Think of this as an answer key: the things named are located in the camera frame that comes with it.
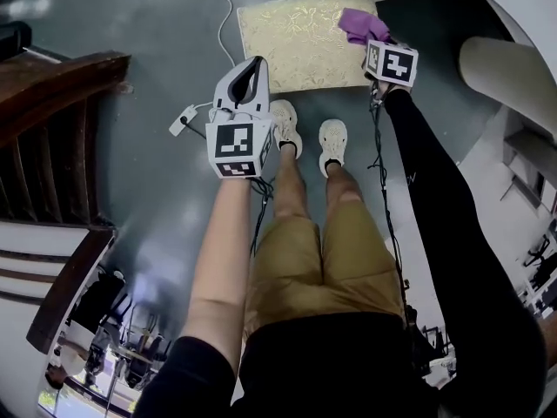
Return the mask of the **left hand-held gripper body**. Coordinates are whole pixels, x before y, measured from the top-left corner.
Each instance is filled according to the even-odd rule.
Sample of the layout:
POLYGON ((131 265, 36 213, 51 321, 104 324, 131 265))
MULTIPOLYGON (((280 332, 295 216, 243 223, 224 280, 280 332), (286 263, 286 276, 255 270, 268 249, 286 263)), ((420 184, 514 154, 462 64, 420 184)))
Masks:
POLYGON ((273 120, 243 112, 216 109, 205 125, 208 159, 220 179, 262 175, 272 146, 273 120))

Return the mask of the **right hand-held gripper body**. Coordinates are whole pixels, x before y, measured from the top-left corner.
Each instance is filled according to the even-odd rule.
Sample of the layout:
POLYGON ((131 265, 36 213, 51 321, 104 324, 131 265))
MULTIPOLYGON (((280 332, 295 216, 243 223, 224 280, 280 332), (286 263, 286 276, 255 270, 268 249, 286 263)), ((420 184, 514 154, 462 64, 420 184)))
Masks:
POLYGON ((369 40, 366 48, 365 75, 378 81, 413 87, 419 53, 398 44, 369 40))

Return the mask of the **purple cloth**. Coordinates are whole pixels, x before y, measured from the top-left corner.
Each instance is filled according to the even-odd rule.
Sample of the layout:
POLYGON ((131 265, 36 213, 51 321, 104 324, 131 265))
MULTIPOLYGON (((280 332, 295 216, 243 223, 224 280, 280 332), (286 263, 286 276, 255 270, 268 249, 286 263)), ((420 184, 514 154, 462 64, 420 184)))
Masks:
POLYGON ((345 32, 351 44, 367 45, 369 40, 392 42, 387 25, 377 16, 363 10, 344 8, 338 27, 345 32))

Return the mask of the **cream upholstered footstool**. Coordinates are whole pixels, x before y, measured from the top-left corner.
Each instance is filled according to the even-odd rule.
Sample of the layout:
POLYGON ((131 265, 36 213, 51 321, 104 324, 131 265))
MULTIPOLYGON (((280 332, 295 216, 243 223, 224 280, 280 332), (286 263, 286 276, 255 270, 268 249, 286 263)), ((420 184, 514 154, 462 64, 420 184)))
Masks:
POLYGON ((274 0, 237 9, 245 57, 266 60, 270 93, 367 85, 365 49, 338 27, 345 8, 377 13, 372 0, 274 0))

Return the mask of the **person's left forearm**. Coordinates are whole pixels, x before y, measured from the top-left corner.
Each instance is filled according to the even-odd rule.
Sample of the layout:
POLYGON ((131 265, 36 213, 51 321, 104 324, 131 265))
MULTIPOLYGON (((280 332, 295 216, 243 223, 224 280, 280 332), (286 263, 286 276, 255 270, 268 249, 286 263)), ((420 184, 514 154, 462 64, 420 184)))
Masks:
POLYGON ((184 334, 214 347, 239 343, 250 266, 251 185, 224 179, 195 266, 184 334))

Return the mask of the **person's right forearm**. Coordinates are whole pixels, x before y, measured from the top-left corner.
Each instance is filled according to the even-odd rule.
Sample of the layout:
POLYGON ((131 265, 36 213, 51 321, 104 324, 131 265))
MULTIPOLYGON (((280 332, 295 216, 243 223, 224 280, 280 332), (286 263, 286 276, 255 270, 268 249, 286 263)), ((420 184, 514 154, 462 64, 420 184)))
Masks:
POLYGON ((471 281, 465 247, 474 242, 479 224, 469 187, 408 90, 388 87, 382 102, 395 131, 433 281, 471 281))

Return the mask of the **white curved counter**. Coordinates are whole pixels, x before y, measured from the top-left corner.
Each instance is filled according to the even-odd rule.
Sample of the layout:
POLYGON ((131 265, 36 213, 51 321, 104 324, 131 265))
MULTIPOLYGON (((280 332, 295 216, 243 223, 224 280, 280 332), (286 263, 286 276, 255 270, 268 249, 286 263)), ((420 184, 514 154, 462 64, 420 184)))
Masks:
POLYGON ((465 41, 460 53, 462 78, 473 90, 529 119, 557 143, 557 0, 487 2, 513 39, 465 41))

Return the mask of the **person's left white shoe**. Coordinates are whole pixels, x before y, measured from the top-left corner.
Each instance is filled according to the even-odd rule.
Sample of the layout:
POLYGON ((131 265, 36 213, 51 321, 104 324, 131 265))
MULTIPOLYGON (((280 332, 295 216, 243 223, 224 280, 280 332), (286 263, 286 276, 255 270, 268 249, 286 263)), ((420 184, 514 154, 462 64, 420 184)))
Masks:
POLYGON ((273 136, 280 149, 285 144, 295 146, 295 158, 299 158, 303 151, 303 141, 298 132, 298 116, 294 106, 285 99, 274 100, 270 104, 274 118, 273 136))

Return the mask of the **white power strip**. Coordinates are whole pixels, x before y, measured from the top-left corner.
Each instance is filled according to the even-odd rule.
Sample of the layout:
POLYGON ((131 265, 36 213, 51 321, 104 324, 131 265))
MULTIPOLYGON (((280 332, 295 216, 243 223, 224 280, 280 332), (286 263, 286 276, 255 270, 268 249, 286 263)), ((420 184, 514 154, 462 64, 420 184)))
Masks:
POLYGON ((170 125, 169 133, 173 137, 177 137, 189 125, 189 123, 197 116, 197 114, 198 111, 193 104, 185 107, 182 110, 182 112, 178 115, 178 117, 170 125))

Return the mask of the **person's left leg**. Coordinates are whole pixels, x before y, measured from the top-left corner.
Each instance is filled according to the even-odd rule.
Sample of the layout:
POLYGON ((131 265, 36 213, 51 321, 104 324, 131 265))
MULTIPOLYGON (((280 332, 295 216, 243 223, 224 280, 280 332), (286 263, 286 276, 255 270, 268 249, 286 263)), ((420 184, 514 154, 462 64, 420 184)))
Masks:
POLYGON ((277 218, 308 218, 305 182, 296 160, 297 149, 284 143, 279 150, 279 163, 275 179, 273 210, 277 218))

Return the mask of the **person's leg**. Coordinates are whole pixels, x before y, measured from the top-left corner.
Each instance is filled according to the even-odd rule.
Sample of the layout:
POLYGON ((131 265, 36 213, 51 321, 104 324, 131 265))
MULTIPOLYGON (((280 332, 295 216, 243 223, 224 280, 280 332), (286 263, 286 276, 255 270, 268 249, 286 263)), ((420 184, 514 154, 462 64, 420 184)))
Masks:
POLYGON ((325 185, 327 216, 331 216, 341 203, 363 201, 358 182, 339 162, 329 162, 325 170, 327 174, 325 185))
POLYGON ((277 218, 308 218, 305 182, 296 160, 297 149, 284 143, 279 150, 279 163, 275 179, 273 210, 277 218))

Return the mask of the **person's right leg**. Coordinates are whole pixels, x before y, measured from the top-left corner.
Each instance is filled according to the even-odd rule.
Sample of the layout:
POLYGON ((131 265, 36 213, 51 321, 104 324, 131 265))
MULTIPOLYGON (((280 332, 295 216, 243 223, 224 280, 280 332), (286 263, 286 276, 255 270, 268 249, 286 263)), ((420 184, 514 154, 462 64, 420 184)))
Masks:
POLYGON ((363 201, 358 182, 339 162, 329 162, 325 170, 327 174, 325 185, 327 216, 331 216, 341 203, 363 201))

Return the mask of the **grey step shelf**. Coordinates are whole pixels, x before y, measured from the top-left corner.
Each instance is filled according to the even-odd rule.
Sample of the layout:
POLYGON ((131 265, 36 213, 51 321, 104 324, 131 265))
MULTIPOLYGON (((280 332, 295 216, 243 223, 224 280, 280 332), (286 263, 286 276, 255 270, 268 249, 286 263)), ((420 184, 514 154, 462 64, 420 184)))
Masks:
POLYGON ((504 140, 503 163, 532 207, 557 217, 557 147, 532 131, 517 131, 504 140))

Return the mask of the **black bin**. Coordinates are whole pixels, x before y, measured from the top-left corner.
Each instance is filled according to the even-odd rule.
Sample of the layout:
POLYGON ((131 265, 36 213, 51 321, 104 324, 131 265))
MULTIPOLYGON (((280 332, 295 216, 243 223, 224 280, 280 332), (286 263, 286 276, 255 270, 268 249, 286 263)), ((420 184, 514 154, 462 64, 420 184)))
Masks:
POLYGON ((21 54, 31 45, 31 27, 21 21, 0 24, 0 62, 21 54))

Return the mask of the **white brown striped bed base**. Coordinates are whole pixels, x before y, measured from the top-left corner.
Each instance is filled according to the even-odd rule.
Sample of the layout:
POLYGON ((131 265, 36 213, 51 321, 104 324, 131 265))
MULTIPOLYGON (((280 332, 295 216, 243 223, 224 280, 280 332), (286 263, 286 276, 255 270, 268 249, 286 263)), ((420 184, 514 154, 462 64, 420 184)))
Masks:
POLYGON ((0 221, 0 299, 40 304, 88 233, 0 221))

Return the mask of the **person's black shirt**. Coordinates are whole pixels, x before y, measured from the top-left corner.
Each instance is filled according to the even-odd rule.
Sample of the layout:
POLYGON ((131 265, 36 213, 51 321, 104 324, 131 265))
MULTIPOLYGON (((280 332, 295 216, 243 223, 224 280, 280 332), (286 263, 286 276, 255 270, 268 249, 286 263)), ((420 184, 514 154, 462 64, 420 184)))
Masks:
POLYGON ((132 418, 534 418, 547 365, 538 332, 457 366, 434 388, 413 369, 399 320, 340 313, 281 321, 246 342, 238 370, 210 344, 178 339, 132 418))

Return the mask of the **brown wooden slatted frame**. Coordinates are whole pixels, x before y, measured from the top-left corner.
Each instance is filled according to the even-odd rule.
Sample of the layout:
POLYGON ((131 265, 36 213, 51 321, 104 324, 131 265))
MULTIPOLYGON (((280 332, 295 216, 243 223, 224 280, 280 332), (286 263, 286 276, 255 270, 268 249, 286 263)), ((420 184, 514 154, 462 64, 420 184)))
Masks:
POLYGON ((0 221, 89 230, 42 302, 25 339, 54 347, 116 230, 98 209, 98 106, 120 90, 131 58, 106 51, 56 59, 30 51, 0 62, 0 221))

